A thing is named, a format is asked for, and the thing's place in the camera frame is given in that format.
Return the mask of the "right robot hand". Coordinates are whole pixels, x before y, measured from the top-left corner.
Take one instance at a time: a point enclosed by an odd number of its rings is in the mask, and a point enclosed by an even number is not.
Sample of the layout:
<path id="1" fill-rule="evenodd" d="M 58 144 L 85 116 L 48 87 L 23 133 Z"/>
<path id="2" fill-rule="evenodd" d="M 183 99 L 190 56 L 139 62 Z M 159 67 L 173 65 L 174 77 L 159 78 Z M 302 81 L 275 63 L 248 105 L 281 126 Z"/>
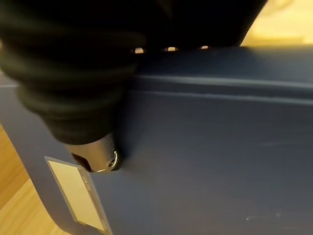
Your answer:
<path id="1" fill-rule="evenodd" d="M 0 67 L 21 103 L 89 172 L 119 168 L 115 112 L 153 54 L 237 47 L 264 0 L 3 0 Z"/>

